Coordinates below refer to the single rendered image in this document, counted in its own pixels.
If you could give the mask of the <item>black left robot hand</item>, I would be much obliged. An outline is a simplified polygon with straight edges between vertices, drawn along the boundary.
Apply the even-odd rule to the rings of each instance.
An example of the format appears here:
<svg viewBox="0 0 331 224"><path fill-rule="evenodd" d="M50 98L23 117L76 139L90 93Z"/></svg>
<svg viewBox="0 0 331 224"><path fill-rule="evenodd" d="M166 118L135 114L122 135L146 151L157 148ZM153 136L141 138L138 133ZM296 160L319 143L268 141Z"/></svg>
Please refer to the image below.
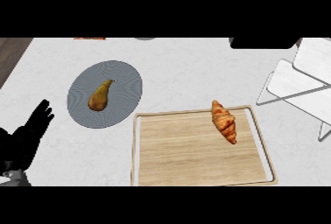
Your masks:
<svg viewBox="0 0 331 224"><path fill-rule="evenodd" d="M0 175L8 171L24 171L32 164L39 140L54 118L48 101L42 100L23 126L11 134L0 128Z"/></svg>

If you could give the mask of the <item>pale wooden tray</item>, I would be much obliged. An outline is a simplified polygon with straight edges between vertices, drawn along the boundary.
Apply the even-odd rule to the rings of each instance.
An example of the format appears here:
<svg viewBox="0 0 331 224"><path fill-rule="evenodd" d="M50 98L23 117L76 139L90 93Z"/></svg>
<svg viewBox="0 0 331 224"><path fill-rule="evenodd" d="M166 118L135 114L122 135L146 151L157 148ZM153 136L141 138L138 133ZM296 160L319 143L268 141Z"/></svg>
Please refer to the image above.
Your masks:
<svg viewBox="0 0 331 224"><path fill-rule="evenodd" d="M132 120L132 186L262 186L277 183L252 107L228 108L236 143L208 109L138 113Z"/></svg>

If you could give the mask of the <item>brown-yellow pear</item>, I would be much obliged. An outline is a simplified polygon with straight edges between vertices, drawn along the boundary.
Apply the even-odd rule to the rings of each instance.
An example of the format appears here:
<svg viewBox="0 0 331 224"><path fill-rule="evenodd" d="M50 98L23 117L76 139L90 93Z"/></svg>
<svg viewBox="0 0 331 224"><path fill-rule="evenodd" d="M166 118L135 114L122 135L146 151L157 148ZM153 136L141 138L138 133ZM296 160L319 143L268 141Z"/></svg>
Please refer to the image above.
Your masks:
<svg viewBox="0 0 331 224"><path fill-rule="evenodd" d="M88 97L87 106L92 111L101 111L107 106L109 86L113 82L113 80L104 80L100 86L97 87L94 93Z"/></svg>

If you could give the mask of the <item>grey oval placemat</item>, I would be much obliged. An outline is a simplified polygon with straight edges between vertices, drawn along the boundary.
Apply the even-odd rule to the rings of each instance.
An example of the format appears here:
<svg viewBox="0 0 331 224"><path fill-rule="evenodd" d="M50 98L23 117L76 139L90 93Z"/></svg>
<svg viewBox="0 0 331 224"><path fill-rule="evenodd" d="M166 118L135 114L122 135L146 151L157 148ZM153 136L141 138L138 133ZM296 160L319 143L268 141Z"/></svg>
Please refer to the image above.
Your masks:
<svg viewBox="0 0 331 224"><path fill-rule="evenodd" d="M128 117L140 97L141 78L135 68L116 60L103 61L75 78L66 95L66 110L81 126L103 129Z"/></svg>

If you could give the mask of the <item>golden brown croissant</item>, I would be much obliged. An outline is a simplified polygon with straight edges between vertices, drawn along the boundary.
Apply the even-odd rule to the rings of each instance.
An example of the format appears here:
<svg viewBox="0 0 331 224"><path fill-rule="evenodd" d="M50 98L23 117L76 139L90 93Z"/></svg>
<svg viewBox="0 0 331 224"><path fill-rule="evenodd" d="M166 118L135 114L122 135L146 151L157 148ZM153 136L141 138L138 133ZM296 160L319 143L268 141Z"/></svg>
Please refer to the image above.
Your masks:
<svg viewBox="0 0 331 224"><path fill-rule="evenodd" d="M230 144L236 144L234 116L222 105L211 101L211 122Z"/></svg>

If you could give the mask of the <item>black appliance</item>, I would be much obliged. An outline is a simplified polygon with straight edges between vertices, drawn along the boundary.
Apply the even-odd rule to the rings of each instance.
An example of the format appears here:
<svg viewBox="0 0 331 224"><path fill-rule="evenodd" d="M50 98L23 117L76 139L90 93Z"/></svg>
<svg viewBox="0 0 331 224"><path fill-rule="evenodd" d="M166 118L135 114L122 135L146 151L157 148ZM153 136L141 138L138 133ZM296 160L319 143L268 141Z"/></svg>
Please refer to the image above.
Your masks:
<svg viewBox="0 0 331 224"><path fill-rule="evenodd" d="M231 49L288 49L299 38L228 38Z"/></svg>

